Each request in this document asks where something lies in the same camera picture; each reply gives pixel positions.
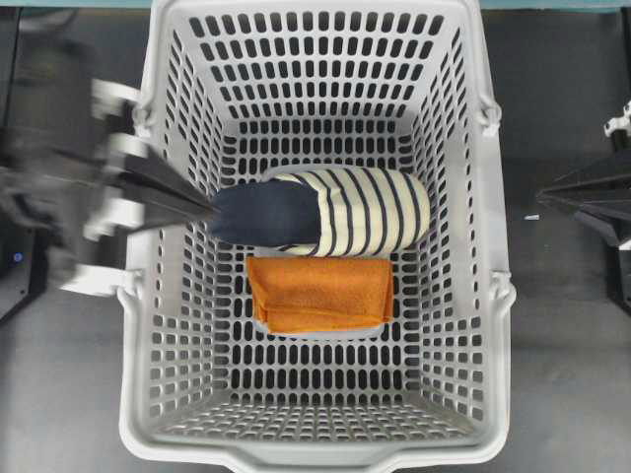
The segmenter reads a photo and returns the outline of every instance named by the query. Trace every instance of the cream striped fabric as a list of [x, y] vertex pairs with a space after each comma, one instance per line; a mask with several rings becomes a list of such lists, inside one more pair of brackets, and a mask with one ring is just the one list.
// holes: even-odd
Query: cream striped fabric
[[317, 192], [321, 234], [315, 245], [280, 248], [297, 255], [386, 255], [427, 231], [430, 205], [423, 184], [398, 170], [338, 168], [280, 174], [278, 180]]

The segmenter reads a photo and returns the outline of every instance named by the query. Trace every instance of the basket handle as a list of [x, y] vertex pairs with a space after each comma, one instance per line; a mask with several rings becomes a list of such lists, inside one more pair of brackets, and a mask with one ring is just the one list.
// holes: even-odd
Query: basket handle
[[511, 283], [511, 273], [508, 271], [493, 271], [489, 287], [491, 302], [500, 316], [507, 315], [517, 299], [517, 290]]

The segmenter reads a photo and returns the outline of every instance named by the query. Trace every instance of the laundry basket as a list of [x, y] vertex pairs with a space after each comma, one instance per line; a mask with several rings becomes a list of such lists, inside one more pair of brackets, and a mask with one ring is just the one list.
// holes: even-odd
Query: laundry basket
[[393, 322], [362, 340], [257, 332], [254, 248], [203, 222], [131, 237], [127, 447], [239, 472], [495, 455], [515, 299], [499, 118], [474, 0], [155, 2], [136, 125], [202, 192], [286, 165], [400, 169], [425, 184], [432, 220], [390, 257]]

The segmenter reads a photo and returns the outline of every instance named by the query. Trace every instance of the folded orange cloth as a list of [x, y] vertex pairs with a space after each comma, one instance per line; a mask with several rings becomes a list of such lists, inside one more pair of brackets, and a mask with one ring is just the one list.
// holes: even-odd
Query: folded orange cloth
[[392, 320], [392, 266], [384, 259], [247, 259], [254, 317], [271, 333], [376, 327]]

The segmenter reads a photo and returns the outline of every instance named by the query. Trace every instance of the dark gray table surface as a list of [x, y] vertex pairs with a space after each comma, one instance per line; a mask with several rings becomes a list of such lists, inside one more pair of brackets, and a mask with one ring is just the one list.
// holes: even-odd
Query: dark gray table surface
[[[511, 430], [487, 464], [425, 471], [628, 472], [631, 317], [606, 296], [598, 236], [534, 200], [554, 177], [609, 152], [601, 126], [631, 98], [621, 18], [493, 12], [484, 21], [504, 109], [509, 250], [519, 292]], [[138, 87], [147, 30], [144, 11], [83, 10], [67, 34], [95, 49], [101, 78]], [[540, 220], [524, 220], [528, 214]], [[61, 291], [0, 322], [0, 472], [223, 470], [127, 452], [117, 430], [121, 341], [115, 300]]]

